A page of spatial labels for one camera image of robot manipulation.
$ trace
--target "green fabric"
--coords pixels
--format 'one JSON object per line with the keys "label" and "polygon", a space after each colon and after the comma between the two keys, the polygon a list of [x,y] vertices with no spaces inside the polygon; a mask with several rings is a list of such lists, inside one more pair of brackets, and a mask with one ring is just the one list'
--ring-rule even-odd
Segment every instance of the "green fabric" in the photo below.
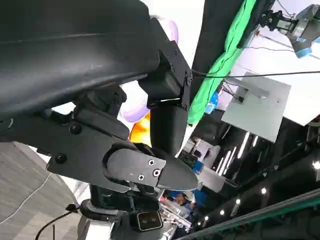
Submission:
{"label": "green fabric", "polygon": [[[216,74],[216,76],[226,76],[240,56],[242,49],[238,49],[237,45],[248,25],[255,3],[256,0],[243,1],[227,34],[224,45],[225,52],[209,70],[208,74],[210,76],[213,76],[214,74]],[[214,94],[222,80],[223,78],[211,77],[203,80],[203,83],[191,104],[188,114],[188,124],[197,124],[200,121],[211,96]]]}

